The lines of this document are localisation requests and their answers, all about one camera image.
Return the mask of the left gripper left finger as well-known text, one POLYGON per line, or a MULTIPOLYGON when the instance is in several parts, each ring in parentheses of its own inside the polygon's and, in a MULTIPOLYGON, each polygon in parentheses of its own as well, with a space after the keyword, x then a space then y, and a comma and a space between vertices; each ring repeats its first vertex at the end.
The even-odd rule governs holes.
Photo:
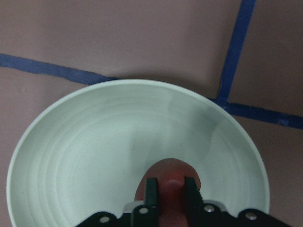
POLYGON ((159 193, 156 178, 145 181, 143 204, 135 207, 131 214, 132 227, 157 227, 159 224, 159 193))

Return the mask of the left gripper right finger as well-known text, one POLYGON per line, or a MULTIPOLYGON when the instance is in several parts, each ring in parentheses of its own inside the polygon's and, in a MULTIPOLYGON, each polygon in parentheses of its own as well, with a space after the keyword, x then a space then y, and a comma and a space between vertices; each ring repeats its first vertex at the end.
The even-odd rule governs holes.
POLYGON ((193 177, 185 177, 184 211, 190 227, 202 226, 204 202, 193 177))

